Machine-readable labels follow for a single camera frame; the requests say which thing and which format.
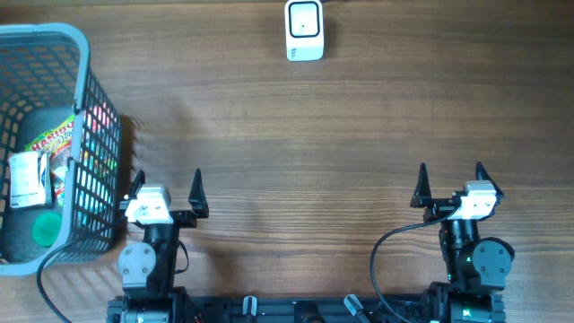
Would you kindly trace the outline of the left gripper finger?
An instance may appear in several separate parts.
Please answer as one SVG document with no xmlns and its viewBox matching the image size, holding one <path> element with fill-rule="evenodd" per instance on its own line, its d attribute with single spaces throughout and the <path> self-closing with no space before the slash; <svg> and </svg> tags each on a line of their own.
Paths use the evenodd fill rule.
<svg viewBox="0 0 574 323">
<path fill-rule="evenodd" d="M 188 196 L 188 203 L 191 205 L 192 211 L 196 218 L 208 218 L 209 206 L 204 193 L 202 172 L 199 168 L 196 169 L 193 178 L 192 186 Z"/>
<path fill-rule="evenodd" d="M 129 189 L 128 189 L 128 193 L 127 196 L 128 197 L 136 197 L 139 189 L 143 186 L 143 184 L 145 183 L 145 174 L 143 170 L 139 170 L 134 178 L 134 180 L 132 181 Z"/>
</svg>

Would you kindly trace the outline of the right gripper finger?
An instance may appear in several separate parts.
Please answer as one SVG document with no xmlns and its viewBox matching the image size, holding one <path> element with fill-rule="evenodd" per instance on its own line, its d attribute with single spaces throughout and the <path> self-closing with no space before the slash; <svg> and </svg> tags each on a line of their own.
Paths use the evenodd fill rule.
<svg viewBox="0 0 574 323">
<path fill-rule="evenodd" d="M 412 208 L 424 208 L 433 205 L 431 186 L 426 163 L 420 165 L 417 184 L 410 202 Z"/>
<path fill-rule="evenodd" d="M 488 180 L 488 181 L 490 181 L 491 184 L 493 185 L 494 189 L 495 189 L 497 198 L 503 198 L 504 197 L 503 191 L 496 184 L 496 182 L 490 177 L 487 170 L 484 168 L 483 164 L 480 161 L 478 161 L 475 164 L 475 176 L 476 176 L 477 180 Z"/>
</svg>

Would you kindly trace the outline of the Haribo candy bag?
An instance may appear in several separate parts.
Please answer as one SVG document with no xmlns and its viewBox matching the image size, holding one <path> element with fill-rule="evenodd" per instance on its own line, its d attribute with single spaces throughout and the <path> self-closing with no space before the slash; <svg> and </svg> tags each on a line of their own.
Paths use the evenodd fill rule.
<svg viewBox="0 0 574 323">
<path fill-rule="evenodd" d="M 61 125 L 38 135 L 24 145 L 25 151 L 39 151 L 49 155 L 51 187 L 55 201 L 64 205 L 65 175 L 67 159 L 70 157 L 74 130 L 74 115 L 68 117 Z"/>
</svg>

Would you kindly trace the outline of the green lid spice jar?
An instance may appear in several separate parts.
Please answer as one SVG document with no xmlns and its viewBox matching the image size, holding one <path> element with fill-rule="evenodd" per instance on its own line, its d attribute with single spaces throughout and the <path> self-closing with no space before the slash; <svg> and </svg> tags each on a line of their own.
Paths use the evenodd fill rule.
<svg viewBox="0 0 574 323">
<path fill-rule="evenodd" d="M 33 241 L 42 247 L 51 247 L 60 233 L 62 215 L 55 212 L 41 214 L 31 229 Z"/>
</svg>

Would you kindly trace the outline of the white paper box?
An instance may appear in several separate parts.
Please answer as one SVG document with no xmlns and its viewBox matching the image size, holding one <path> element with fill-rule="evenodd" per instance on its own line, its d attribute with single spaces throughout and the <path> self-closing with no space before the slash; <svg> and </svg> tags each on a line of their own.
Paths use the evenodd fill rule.
<svg viewBox="0 0 574 323">
<path fill-rule="evenodd" d="M 26 208 L 52 203 L 49 154 L 28 151 L 12 155 L 10 166 L 10 207 Z"/>
</svg>

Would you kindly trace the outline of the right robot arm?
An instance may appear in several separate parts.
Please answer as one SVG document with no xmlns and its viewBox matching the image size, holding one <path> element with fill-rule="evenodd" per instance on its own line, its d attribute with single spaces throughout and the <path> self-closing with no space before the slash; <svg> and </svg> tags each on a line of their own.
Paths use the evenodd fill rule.
<svg viewBox="0 0 574 323">
<path fill-rule="evenodd" d="M 420 166 L 411 207 L 425 210 L 425 224 L 438 223 L 439 245 L 448 281 L 433 282 L 422 295 L 417 322 L 504 323 L 500 292 L 515 257 L 504 240 L 483 238 L 478 223 L 495 213 L 504 193 L 481 163 L 475 179 L 446 198 L 431 195 L 426 165 Z"/>
</svg>

